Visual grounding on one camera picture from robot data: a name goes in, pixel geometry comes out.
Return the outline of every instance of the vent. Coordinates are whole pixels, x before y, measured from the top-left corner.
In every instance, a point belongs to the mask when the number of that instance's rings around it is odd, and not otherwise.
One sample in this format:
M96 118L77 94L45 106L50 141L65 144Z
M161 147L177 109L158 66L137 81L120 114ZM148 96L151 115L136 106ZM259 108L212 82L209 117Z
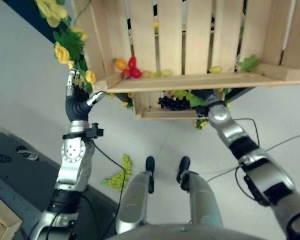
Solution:
M0 164L9 164L12 162L11 157L0 154Z

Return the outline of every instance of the grape cluster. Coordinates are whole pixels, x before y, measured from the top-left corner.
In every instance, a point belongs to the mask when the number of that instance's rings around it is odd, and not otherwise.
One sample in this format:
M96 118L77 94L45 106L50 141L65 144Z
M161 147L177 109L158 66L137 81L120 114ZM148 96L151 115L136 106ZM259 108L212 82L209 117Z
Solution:
M102 181L102 184L106 185L112 189L118 189L118 191L121 192L122 185L124 184L124 186L126 186L128 179L131 176L132 163L131 163L130 157L126 154L124 154L122 157L122 166L123 166L125 172L122 170L122 171L114 174L111 178L105 178Z
M170 109L171 111L183 111L190 109L190 102L184 97L182 100L180 99L171 99L168 98L167 96L165 97L160 97L159 98L159 105L161 105L161 108L167 108Z

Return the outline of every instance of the gray floor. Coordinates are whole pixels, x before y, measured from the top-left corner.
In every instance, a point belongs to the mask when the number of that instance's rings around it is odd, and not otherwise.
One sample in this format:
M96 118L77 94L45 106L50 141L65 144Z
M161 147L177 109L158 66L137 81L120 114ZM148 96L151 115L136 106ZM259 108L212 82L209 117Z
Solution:
M52 44L0 0L0 129L31 143L58 163L62 135L69 125L64 108L67 75L68 68L53 57ZM265 149L300 134L300 85L258 87L230 109L234 118L256 120ZM90 121L105 129L105 137L96 142L106 153L118 161L124 153L131 156L134 175L144 170L148 156L156 158L155 193L148 206L150 223L190 220L189 195L175 180L183 156L189 156L191 170L206 179L237 165L210 126L199 131L192 121L135 121L133 112L122 108L117 99L105 99L96 106ZM252 123L242 125L256 139ZM271 154L300 191L300 139ZM101 181L118 170L96 153L90 184L117 201L118 192L102 186ZM284 239L271 210L244 196L233 173L211 182L211 187L225 227L265 239Z

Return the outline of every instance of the red fruit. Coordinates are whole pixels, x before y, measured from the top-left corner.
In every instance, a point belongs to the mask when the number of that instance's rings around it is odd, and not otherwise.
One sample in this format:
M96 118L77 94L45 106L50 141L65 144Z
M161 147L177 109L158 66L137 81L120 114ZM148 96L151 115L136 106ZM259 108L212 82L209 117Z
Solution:
M134 79L138 79L142 76L142 72L138 68L131 69L131 76Z
M137 67L137 59L135 56L132 56L128 62L128 67L130 69L135 69Z
M121 73L121 77L122 79L130 79L131 78L130 70L128 69L123 70Z

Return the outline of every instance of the dark grapes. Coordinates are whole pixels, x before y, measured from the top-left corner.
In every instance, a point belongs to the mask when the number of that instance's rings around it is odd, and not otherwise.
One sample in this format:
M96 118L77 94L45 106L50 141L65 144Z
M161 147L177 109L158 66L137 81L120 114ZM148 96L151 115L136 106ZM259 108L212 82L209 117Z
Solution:
M159 105L161 105L161 108L164 109L170 109L171 111L184 111L187 109L190 109L190 102L184 97L182 100L176 99L173 100L172 98L160 97L159 98Z

